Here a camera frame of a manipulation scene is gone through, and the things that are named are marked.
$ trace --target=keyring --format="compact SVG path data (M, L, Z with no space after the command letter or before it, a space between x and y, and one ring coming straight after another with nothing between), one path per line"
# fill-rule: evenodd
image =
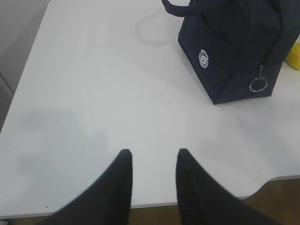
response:
M264 88L259 89L259 90L254 90L254 89L252 89L252 84L255 83L255 82L257 82L257 81L261 81L261 80L265 81L265 83L266 83L265 86L264 86ZM264 77L256 78L256 79L254 79L254 80L250 83L249 89L250 89L250 91L252 91L252 92L261 92L261 91L265 90L265 89L267 88L268 85L269 85L269 82L267 81L266 78L264 78Z

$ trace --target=wall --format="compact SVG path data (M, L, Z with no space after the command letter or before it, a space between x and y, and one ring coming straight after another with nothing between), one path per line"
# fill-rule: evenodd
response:
M37 15L29 22L16 40L0 56L0 73L9 84L13 92L16 91L29 53L43 20L46 6L40 9Z
M50 0L0 0L0 130Z
M50 0L0 0L0 56Z

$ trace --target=lunch bag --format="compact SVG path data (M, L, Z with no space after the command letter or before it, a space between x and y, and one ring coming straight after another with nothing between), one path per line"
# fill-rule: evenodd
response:
M179 44L214 104L271 96L300 34L300 0L191 0Z

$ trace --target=bag strap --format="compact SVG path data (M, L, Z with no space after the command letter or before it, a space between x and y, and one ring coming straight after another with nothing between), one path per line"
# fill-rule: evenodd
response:
M162 3L165 7L165 10L174 16L186 17L192 15L198 15L201 12L204 12L210 8L218 7L224 5L232 0L211 0L211 2L199 3L194 6L176 6L169 2L169 0L162 0Z

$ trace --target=white table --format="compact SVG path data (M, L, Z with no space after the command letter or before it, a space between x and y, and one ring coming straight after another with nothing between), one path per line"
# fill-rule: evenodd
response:
M300 175L300 73L272 97L213 105L160 0L52 0L0 135L0 217L57 211L117 153L133 207L176 202L178 150L237 197Z

